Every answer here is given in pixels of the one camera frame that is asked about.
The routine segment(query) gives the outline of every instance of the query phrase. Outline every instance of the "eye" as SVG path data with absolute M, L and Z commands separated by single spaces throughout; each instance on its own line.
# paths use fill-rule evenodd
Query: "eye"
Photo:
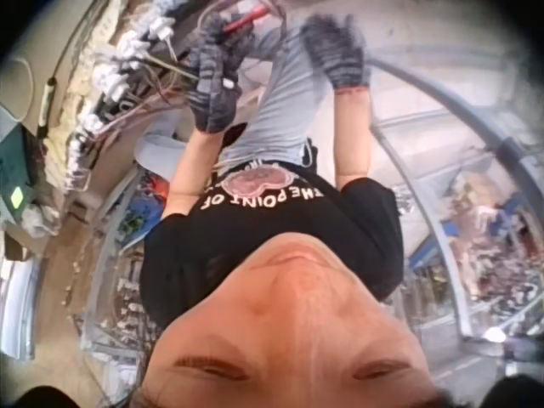
M 375 361 L 365 364 L 358 369 L 354 374 L 354 379 L 372 380 L 388 376 L 389 374 L 402 371 L 406 368 L 410 368 L 410 366 L 402 361 Z
M 215 377 L 230 381 L 246 381 L 249 376 L 236 365 L 207 356 L 186 356 L 180 359 L 176 366 L 194 368 Z

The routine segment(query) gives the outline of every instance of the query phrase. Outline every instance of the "glove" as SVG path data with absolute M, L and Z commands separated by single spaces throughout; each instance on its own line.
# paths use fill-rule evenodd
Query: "glove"
M 202 27 L 201 39 L 188 56 L 189 68 L 197 74 L 198 82 L 187 97 L 196 128 L 203 133 L 223 132 L 234 121 L 236 101 L 241 95 L 236 72 L 252 44 L 252 27 L 225 38 L 226 24 L 218 14 L 211 14 Z
M 325 72 L 335 91 L 369 86 L 366 42 L 352 15 L 343 23 L 331 15 L 313 15 L 301 36 L 312 65 Z

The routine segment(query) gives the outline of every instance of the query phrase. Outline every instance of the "red object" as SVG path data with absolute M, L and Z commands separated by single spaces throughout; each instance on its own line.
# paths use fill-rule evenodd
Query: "red object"
M 270 13 L 270 10 L 266 6 L 257 6 L 251 13 L 244 15 L 241 19 L 230 23 L 224 28 L 224 32 L 231 33 L 239 28 L 249 24 L 255 20 L 262 19 Z

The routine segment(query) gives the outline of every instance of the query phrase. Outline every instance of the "person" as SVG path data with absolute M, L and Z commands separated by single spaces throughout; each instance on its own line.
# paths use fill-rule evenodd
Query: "person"
M 354 20 L 288 29 L 258 114 L 220 153 L 243 57 L 281 38 L 225 40 L 224 24 L 210 17 L 188 58 L 195 131 L 140 276 L 163 332 L 132 406 L 448 406 L 380 304 L 402 281 L 403 240 L 393 192 L 367 177 L 370 68 Z M 303 163 L 329 84 L 335 186 Z

